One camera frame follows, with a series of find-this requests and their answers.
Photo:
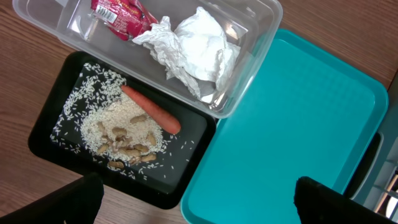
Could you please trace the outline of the red snack wrapper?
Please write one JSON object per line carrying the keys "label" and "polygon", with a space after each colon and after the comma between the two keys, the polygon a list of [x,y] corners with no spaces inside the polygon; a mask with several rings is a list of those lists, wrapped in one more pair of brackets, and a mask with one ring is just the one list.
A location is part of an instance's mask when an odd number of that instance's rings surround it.
{"label": "red snack wrapper", "polygon": [[151,30],[151,24],[158,23],[139,0],[92,0],[91,9],[113,34],[124,41]]}

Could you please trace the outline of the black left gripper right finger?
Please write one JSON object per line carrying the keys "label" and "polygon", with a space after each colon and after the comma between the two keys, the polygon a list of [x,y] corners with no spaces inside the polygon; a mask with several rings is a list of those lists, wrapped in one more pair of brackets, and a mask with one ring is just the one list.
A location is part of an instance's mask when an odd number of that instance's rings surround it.
{"label": "black left gripper right finger", "polygon": [[394,224],[306,176],[296,181],[294,205],[302,224]]}

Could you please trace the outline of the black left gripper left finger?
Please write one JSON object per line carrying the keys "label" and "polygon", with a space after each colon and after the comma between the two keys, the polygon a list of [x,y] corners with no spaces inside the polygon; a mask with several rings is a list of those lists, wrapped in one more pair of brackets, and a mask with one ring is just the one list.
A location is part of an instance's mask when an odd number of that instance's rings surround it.
{"label": "black left gripper left finger", "polygon": [[104,195],[92,173],[1,217],[1,223],[93,223]]}

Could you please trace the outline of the orange carrot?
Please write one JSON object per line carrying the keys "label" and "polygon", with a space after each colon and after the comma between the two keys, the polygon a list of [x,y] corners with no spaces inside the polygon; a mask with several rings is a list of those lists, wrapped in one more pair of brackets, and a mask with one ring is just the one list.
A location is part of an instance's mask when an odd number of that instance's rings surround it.
{"label": "orange carrot", "polygon": [[178,134],[181,130],[181,124],[178,119],[168,111],[155,104],[143,94],[135,89],[122,85],[122,91],[130,97],[138,106],[140,106],[162,129],[170,134]]}

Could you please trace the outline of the white tissue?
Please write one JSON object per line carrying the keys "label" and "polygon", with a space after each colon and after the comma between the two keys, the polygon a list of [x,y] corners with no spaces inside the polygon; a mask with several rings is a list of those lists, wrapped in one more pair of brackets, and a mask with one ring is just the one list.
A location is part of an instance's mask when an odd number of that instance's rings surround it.
{"label": "white tissue", "polygon": [[240,46],[227,41],[225,31],[202,7],[174,30],[187,60],[187,73],[196,79],[215,83],[221,91],[233,73]]}

